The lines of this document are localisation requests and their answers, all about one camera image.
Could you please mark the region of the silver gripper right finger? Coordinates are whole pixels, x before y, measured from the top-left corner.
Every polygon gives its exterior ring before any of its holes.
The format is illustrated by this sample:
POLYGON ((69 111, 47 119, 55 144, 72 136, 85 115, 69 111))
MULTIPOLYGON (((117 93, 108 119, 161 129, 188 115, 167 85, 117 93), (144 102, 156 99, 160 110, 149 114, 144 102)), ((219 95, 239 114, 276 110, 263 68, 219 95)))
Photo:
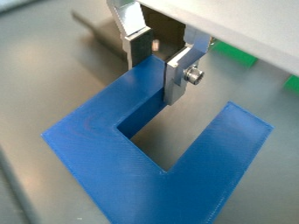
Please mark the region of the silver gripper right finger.
POLYGON ((204 72, 196 62, 207 53, 211 35, 187 25, 183 35, 184 48, 165 62, 163 100, 168 105, 183 96, 187 84, 197 85, 204 72))

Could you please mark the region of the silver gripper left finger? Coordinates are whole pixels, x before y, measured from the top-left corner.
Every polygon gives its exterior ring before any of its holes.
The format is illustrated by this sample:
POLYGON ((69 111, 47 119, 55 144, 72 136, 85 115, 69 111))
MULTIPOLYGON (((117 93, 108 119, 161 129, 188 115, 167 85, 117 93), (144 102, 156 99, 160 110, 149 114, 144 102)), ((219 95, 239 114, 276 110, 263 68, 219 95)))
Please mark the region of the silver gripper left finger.
POLYGON ((120 30, 128 68, 132 69, 152 55, 153 30, 145 25, 140 3, 136 0, 107 0, 120 30))

